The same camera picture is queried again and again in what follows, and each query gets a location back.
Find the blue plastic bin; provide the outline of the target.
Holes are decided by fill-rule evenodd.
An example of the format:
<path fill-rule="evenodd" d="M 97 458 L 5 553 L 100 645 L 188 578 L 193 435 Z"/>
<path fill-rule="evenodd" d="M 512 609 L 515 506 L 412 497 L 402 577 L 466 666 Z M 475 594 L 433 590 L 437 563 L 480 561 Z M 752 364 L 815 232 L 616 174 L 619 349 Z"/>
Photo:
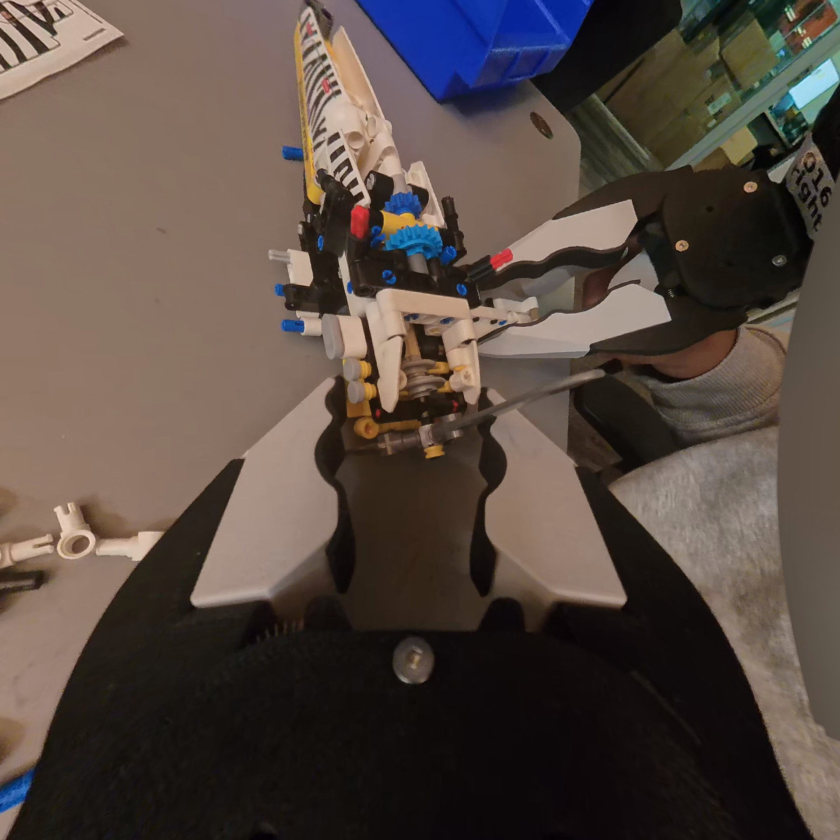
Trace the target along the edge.
<path fill-rule="evenodd" d="M 592 1 L 359 1 L 437 102 L 553 70 Z"/>

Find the zebra sticker sheet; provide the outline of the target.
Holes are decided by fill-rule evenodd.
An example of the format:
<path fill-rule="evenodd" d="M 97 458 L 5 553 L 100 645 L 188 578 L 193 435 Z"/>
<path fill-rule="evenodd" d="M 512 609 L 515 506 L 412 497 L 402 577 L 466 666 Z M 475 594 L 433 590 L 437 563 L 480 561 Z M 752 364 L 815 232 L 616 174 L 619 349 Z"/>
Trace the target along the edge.
<path fill-rule="evenodd" d="M 123 32 L 77 1 L 1 2 L 1 99 L 93 56 Z"/>

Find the blue lego pin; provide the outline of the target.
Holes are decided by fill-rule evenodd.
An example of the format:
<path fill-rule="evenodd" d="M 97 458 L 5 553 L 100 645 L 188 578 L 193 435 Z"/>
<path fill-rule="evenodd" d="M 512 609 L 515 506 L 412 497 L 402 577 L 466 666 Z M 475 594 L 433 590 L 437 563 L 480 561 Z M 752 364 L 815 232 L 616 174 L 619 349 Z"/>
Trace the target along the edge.
<path fill-rule="evenodd" d="M 1 785 L 0 811 L 5 813 L 25 801 L 35 777 L 36 768 L 29 769 Z"/>

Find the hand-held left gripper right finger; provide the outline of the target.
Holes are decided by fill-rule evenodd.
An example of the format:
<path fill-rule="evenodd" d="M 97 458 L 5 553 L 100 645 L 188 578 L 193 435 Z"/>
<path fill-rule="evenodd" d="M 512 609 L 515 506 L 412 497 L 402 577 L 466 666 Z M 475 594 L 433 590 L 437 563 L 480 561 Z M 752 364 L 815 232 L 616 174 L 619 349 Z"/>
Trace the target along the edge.
<path fill-rule="evenodd" d="M 519 411 L 478 423 L 486 482 L 469 546 L 478 594 L 523 607 L 622 607 L 627 596 L 565 451 Z"/>

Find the lego airplane body with propeller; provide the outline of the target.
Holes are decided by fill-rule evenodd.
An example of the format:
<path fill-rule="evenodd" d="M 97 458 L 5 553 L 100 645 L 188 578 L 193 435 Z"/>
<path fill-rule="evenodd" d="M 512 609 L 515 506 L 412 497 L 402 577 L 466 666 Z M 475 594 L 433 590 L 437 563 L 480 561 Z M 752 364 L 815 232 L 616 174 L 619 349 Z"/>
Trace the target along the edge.
<path fill-rule="evenodd" d="M 444 453 L 460 431 L 432 431 L 480 398 L 480 340 L 530 327 L 535 297 L 492 297 L 461 263 L 465 238 L 452 196 L 438 198 L 421 164 L 406 186 L 381 171 L 345 182 L 320 167 L 304 176 L 299 248 L 271 251 L 289 281 L 276 286 L 293 317 L 285 332 L 320 337 L 342 365 L 345 415 L 368 449 Z"/>

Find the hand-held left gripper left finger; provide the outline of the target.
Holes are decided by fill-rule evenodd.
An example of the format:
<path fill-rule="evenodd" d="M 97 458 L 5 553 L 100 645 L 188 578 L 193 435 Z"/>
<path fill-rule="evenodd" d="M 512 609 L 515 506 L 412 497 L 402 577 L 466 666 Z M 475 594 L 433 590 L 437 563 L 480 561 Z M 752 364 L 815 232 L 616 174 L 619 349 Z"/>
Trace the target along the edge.
<path fill-rule="evenodd" d="M 346 415 L 343 381 L 328 378 L 246 453 L 194 585 L 194 607 L 304 608 L 349 590 L 356 545 L 338 479 Z"/>

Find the person's right forearm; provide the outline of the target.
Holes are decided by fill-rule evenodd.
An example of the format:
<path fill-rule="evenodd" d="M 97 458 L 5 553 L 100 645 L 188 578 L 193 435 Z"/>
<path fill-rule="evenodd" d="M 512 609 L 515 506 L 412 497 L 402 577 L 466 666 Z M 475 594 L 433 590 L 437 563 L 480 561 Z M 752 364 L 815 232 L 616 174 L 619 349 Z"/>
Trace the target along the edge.
<path fill-rule="evenodd" d="M 650 365 L 628 376 L 649 394 L 654 409 L 683 445 L 778 426 L 790 334 L 747 324 L 728 355 L 711 371 L 687 380 Z"/>

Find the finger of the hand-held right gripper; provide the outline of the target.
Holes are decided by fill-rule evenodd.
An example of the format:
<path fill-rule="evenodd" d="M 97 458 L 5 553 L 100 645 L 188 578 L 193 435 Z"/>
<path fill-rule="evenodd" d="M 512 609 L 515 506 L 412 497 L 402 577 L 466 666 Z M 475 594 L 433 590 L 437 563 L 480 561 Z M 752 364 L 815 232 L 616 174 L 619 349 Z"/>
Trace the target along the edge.
<path fill-rule="evenodd" d="M 556 217 L 475 264 L 472 277 L 481 294 L 546 296 L 579 270 L 620 261 L 636 224 L 630 199 Z"/>
<path fill-rule="evenodd" d="M 596 344 L 657 327 L 671 320 L 659 294 L 636 282 L 608 292 L 593 308 L 552 311 L 537 321 L 511 325 L 478 341 L 478 353 L 489 359 L 574 359 Z"/>

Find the pile of small lego pieces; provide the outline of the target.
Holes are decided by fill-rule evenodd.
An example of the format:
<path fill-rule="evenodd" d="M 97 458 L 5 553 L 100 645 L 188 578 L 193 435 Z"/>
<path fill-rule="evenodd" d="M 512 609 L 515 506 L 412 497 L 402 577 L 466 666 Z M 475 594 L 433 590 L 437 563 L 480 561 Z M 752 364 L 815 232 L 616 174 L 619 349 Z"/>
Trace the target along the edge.
<path fill-rule="evenodd" d="M 18 542 L 1 543 L 1 595 L 31 592 L 46 580 L 42 570 L 17 571 L 20 564 L 57 553 L 67 561 L 81 560 L 95 553 L 103 557 L 123 557 L 134 563 L 142 559 L 164 536 L 163 531 L 140 531 L 129 538 L 104 539 L 97 536 L 75 502 L 54 509 L 59 535 L 42 535 Z"/>

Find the person's right hand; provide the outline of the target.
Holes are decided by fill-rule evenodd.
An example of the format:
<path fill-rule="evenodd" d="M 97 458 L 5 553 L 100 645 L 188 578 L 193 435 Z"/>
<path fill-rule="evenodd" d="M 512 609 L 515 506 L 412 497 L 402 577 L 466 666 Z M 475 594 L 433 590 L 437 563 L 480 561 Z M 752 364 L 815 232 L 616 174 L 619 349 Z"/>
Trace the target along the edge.
<path fill-rule="evenodd" d="M 667 382 L 682 382 L 713 371 L 734 348 L 736 329 L 715 332 L 686 349 L 656 356 L 618 353 L 611 357 L 626 369 L 639 369 Z"/>

